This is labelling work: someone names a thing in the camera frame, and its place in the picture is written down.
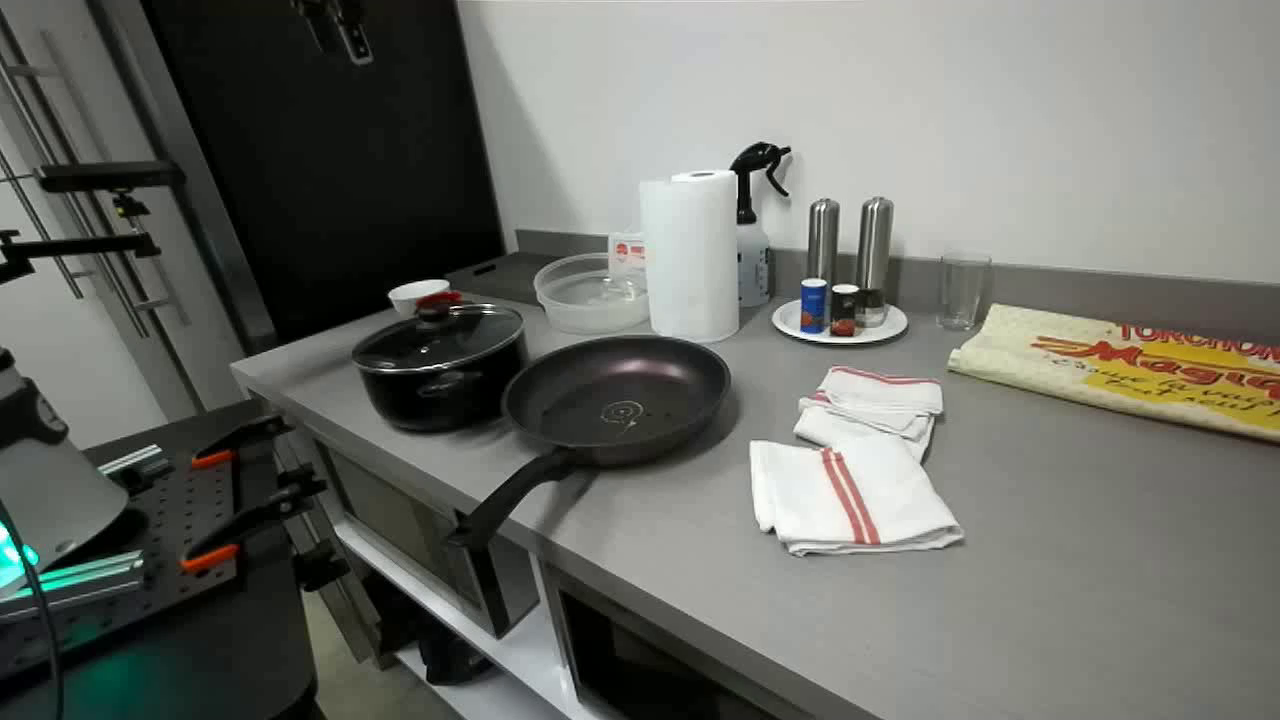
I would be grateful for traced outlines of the orange handled clamp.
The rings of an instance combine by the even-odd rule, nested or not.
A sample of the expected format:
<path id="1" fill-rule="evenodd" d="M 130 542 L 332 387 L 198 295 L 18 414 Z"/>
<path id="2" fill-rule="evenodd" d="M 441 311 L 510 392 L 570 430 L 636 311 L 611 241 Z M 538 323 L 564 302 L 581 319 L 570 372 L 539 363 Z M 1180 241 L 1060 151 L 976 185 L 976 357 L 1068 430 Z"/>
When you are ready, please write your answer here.
<path id="1" fill-rule="evenodd" d="M 207 472 L 207 470 L 226 470 L 237 461 L 237 453 L 246 443 L 259 443 L 259 439 L 274 439 L 274 435 L 286 435 L 288 432 L 288 419 L 286 415 L 256 415 L 226 435 L 218 435 L 211 443 L 204 443 L 200 453 L 194 453 L 188 470 L 194 472 Z"/>
<path id="2" fill-rule="evenodd" d="M 246 545 L 252 532 L 265 532 L 265 529 L 296 516 L 296 513 L 300 513 L 314 497 L 322 497 L 322 493 L 325 493 L 325 482 L 316 475 L 314 466 L 286 472 L 286 475 L 282 475 L 282 487 L 278 487 L 270 500 L 237 513 L 231 522 L 226 522 L 226 525 L 218 525 L 207 535 L 200 535 L 200 542 L 181 555 L 181 568 L 183 568 L 188 576 L 204 576 L 204 571 L 237 559 L 237 555 L 239 555 L 239 545 Z"/>

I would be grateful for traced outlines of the steel grinder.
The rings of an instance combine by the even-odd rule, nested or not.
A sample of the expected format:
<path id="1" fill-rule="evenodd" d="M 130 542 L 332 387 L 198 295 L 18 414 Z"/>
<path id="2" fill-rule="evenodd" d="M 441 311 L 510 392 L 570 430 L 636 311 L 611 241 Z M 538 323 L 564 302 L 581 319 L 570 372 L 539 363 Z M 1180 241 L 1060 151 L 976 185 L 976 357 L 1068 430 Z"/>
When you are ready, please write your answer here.
<path id="1" fill-rule="evenodd" d="M 861 210 L 861 289 L 870 306 L 884 306 L 890 257 L 893 257 L 893 202 L 871 195 Z"/>
<path id="2" fill-rule="evenodd" d="M 807 275 L 837 282 L 840 260 L 840 205 L 837 202 L 812 202 L 807 205 Z"/>

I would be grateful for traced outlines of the yellow red printed bag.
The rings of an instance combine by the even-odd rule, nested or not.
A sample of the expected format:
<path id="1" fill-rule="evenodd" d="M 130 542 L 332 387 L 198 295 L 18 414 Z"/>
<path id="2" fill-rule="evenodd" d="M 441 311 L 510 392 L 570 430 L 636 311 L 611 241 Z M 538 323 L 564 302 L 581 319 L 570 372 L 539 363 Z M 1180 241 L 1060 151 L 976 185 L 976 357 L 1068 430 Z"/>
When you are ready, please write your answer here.
<path id="1" fill-rule="evenodd" d="M 1280 349 L 1185 327 L 994 306 L 949 352 L 959 376 L 1093 407 L 1280 439 Z"/>

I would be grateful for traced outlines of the folded white towel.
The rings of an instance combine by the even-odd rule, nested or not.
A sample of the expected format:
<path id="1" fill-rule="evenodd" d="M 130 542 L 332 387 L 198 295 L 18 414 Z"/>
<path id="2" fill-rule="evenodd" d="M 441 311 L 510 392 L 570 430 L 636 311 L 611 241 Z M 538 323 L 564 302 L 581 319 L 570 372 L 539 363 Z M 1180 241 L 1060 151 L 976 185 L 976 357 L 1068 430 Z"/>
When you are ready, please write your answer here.
<path id="1" fill-rule="evenodd" d="M 923 461 L 940 415 L 943 387 L 932 380 L 828 368 L 799 401 L 798 435 L 812 443 L 890 435 Z"/>

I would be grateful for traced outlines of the spray bottle black nozzle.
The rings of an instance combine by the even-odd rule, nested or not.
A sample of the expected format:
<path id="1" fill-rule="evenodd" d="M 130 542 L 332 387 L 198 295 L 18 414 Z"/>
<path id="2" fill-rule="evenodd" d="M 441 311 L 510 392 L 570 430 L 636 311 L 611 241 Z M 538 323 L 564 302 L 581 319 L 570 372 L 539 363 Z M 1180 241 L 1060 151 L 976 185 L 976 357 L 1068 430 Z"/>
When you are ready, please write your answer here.
<path id="1" fill-rule="evenodd" d="M 766 177 L 775 195 L 784 195 L 780 163 L 792 155 L 790 144 L 757 142 L 733 160 L 736 177 L 736 269 L 742 269 L 742 306 L 762 308 L 773 289 L 768 273 L 768 238 L 757 215 L 753 177 Z"/>

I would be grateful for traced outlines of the white towel with red stripe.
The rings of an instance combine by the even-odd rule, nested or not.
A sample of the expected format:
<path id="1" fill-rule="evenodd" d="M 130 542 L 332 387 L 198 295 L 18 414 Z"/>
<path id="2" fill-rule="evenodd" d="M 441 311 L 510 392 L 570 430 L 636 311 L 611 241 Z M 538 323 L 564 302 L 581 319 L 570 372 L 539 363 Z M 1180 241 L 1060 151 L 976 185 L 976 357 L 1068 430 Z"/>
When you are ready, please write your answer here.
<path id="1" fill-rule="evenodd" d="M 936 551 L 963 542 L 923 466 L 895 439 L 749 443 L 753 516 L 792 555 Z"/>

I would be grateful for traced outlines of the clear plastic container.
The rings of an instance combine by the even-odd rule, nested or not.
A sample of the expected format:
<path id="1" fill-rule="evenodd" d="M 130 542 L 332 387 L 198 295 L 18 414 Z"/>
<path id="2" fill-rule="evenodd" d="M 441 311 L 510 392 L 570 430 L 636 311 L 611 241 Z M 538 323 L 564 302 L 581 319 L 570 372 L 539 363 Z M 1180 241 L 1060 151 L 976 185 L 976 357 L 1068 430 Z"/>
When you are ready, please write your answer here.
<path id="1" fill-rule="evenodd" d="M 570 332 L 617 332 L 648 319 L 643 284 L 611 273 L 604 254 L 575 254 L 533 275 L 538 306 Z"/>

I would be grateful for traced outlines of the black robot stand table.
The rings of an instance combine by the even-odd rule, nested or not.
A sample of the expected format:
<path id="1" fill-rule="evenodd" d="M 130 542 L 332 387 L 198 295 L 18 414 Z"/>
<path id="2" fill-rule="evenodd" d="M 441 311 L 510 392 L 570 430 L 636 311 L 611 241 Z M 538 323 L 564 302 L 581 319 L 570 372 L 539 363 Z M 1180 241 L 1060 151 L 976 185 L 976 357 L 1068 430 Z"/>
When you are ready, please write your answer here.
<path id="1" fill-rule="evenodd" d="M 292 542 L 247 542 L 239 576 L 64 657 L 64 720 L 325 720 Z"/>

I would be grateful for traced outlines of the black perforated breadboard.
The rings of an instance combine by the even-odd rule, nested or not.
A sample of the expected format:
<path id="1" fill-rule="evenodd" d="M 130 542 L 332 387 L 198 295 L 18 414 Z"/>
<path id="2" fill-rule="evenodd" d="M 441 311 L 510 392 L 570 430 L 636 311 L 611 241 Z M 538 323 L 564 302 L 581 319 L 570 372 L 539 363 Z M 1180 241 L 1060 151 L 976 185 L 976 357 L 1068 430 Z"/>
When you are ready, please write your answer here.
<path id="1" fill-rule="evenodd" d="M 58 619 L 62 657 L 86 657 L 131 630 L 237 579 L 237 564 L 183 568 L 183 555 L 246 508 L 252 472 L 274 483 L 265 450 L 194 466 L 162 450 L 165 472 L 130 493 L 75 466 L 67 472 L 8 472 L 0 503 L 20 525 Z"/>

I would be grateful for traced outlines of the blue small can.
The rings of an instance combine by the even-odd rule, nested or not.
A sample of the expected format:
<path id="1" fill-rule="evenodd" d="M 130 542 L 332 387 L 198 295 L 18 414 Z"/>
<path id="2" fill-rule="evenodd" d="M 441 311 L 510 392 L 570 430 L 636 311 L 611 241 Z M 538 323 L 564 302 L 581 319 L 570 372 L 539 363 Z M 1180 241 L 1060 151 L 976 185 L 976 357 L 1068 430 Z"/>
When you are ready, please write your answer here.
<path id="1" fill-rule="evenodd" d="M 805 275 L 799 282 L 799 332 L 817 337 L 828 323 L 828 282 Z"/>

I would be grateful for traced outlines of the white round plate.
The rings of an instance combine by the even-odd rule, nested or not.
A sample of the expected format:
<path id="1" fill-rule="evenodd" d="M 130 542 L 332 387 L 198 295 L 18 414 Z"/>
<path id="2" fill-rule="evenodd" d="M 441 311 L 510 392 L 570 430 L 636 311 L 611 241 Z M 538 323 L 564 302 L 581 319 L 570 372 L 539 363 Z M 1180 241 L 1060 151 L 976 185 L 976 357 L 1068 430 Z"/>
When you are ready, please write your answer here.
<path id="1" fill-rule="evenodd" d="M 851 337 L 831 337 L 831 332 L 805 332 L 799 327 L 799 302 L 784 302 L 773 308 L 773 327 L 790 341 L 805 341 L 805 344 L 825 344 L 825 349 L 870 349 L 870 344 L 890 344 L 895 337 L 908 332 L 908 311 L 895 306 L 884 306 L 884 319 L 871 327 L 861 327 Z"/>

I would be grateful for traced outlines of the dark small jar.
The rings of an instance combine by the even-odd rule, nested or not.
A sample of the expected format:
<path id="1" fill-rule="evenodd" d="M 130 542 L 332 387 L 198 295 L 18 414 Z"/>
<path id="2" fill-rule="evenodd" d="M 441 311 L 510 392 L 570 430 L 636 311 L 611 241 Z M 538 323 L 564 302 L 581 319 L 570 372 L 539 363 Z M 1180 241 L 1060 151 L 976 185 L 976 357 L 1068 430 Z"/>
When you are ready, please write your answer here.
<path id="1" fill-rule="evenodd" d="M 831 284 L 828 302 L 831 302 L 828 332 L 831 337 L 856 337 L 861 332 L 861 308 L 863 308 L 861 284 Z"/>

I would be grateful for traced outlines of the black frying pan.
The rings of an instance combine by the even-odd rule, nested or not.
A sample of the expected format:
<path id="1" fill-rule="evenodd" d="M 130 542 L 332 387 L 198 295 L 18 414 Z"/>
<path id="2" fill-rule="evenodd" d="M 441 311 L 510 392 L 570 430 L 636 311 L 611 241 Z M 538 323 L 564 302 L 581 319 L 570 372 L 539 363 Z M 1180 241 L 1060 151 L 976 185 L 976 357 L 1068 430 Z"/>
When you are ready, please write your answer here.
<path id="1" fill-rule="evenodd" d="M 733 368 L 703 344 L 674 337 L 604 337 L 555 349 L 506 387 L 506 419 L 539 439 L 453 532 L 485 549 L 546 482 L 575 470 L 648 466 L 696 443 L 733 398 Z"/>

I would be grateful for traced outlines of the white paper towel roll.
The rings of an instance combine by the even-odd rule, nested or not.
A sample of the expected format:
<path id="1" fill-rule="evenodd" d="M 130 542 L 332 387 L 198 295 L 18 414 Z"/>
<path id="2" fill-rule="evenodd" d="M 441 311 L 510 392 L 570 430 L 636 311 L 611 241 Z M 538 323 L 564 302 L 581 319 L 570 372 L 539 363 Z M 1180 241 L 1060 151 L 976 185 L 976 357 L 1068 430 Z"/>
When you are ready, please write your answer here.
<path id="1" fill-rule="evenodd" d="M 648 319 L 660 337 L 730 341 L 742 327 L 736 181 L 678 172 L 642 188 Z"/>

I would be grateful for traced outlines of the black pot with glass lid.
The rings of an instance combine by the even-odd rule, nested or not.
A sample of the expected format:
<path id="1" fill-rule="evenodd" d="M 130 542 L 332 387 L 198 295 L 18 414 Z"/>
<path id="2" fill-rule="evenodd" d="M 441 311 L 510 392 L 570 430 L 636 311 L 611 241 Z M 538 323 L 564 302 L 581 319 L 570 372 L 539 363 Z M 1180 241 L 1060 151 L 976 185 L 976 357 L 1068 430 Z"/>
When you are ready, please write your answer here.
<path id="1" fill-rule="evenodd" d="M 368 401 L 400 432 L 490 425 L 524 368 L 524 318 L 510 306 L 453 302 L 365 337 L 354 360 Z"/>

